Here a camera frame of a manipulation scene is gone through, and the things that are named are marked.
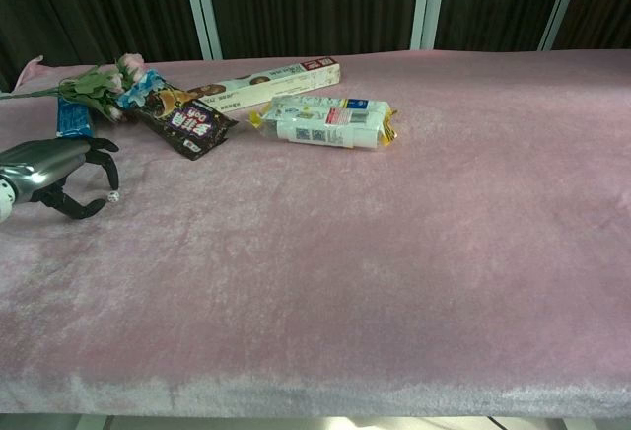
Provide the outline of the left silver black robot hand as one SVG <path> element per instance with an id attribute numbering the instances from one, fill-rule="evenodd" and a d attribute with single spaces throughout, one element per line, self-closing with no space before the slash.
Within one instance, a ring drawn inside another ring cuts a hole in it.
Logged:
<path id="1" fill-rule="evenodd" d="M 67 178 L 84 164 L 104 168 L 109 186 L 119 188 L 119 175 L 110 155 L 118 147 L 105 138 L 76 137 L 34 140 L 1 153 L 1 219 L 16 204 L 41 202 L 75 219 L 90 218 L 106 204 L 102 198 L 82 205 L 63 191 Z"/>

